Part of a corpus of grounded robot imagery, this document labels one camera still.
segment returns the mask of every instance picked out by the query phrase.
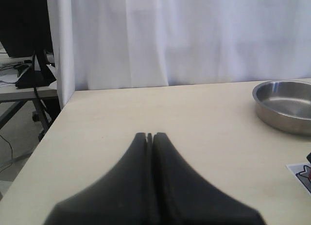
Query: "bowl rim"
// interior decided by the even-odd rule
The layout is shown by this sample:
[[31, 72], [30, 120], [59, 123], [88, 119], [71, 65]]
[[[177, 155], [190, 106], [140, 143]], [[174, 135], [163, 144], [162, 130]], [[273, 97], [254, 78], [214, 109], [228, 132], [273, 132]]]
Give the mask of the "bowl rim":
[[269, 84], [273, 84], [273, 83], [299, 83], [299, 84], [305, 84], [311, 87], [311, 83], [308, 82], [303, 82], [303, 81], [296, 81], [296, 80], [272, 80], [272, 81], [267, 81], [267, 82], [263, 82], [258, 84], [257, 86], [254, 87], [253, 89], [253, 98], [256, 101], [256, 103], [260, 104], [261, 106], [267, 108], [268, 110], [278, 113], [280, 115], [283, 115], [285, 117], [289, 117], [289, 118], [293, 118], [293, 119], [299, 119], [299, 120], [304, 120], [304, 121], [311, 121], [311, 118], [306, 118], [306, 117], [299, 117], [299, 116], [295, 116], [295, 115], [290, 115], [287, 113], [283, 113], [280, 111], [277, 111], [267, 105], [265, 105], [258, 97], [257, 97], [257, 91], [262, 88], [263, 86], [269, 85]]

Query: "wooden table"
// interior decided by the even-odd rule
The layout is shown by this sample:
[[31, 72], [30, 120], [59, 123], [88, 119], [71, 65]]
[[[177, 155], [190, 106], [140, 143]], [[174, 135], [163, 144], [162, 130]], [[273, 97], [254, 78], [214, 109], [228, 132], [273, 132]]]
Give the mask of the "wooden table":
[[311, 197], [285, 165], [306, 162], [310, 139], [257, 118], [258, 83], [75, 92], [0, 202], [0, 224], [42, 224], [55, 203], [104, 175], [136, 132], [166, 132], [197, 172], [267, 224], [309, 225]]

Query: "gray desk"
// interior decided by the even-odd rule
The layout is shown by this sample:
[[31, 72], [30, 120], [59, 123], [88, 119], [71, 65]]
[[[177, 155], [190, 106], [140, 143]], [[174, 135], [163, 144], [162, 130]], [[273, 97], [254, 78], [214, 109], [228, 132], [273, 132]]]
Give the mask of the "gray desk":
[[[38, 87], [37, 91], [41, 99], [57, 98], [56, 90], [49, 89], [48, 87]], [[49, 129], [49, 122], [44, 115], [44, 110], [35, 96], [34, 89], [17, 89], [15, 86], [0, 87], [0, 103], [15, 102], [5, 111], [5, 113], [0, 116], [0, 129], [5, 126], [5, 124], [24, 106], [27, 101], [33, 101], [44, 132], [47, 132]], [[4, 163], [0, 163], [0, 167], [27, 158], [31, 155], [31, 153], [32, 151]]]

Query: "metal bowl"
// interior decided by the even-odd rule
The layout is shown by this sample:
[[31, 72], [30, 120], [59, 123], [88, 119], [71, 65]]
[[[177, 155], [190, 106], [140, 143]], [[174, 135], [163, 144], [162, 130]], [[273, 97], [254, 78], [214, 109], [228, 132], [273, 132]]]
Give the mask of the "metal bowl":
[[258, 117], [279, 130], [311, 135], [311, 84], [271, 81], [253, 90]]

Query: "floor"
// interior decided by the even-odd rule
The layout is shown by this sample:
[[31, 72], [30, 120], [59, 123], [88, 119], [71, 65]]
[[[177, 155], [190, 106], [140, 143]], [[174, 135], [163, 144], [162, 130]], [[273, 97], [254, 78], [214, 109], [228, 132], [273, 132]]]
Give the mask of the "floor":
[[[12, 105], [12, 103], [0, 104], [0, 115]], [[32, 102], [27, 102], [11, 120], [0, 130], [6, 140], [11, 143], [13, 157], [35, 148], [38, 145], [38, 134], [42, 129], [40, 122], [33, 122], [32, 112], [35, 107]], [[11, 150], [8, 143], [0, 137], [0, 162], [11, 158]], [[12, 164], [9, 168], [0, 173], [0, 192], [5, 194], [11, 182], [14, 181], [27, 160]]]

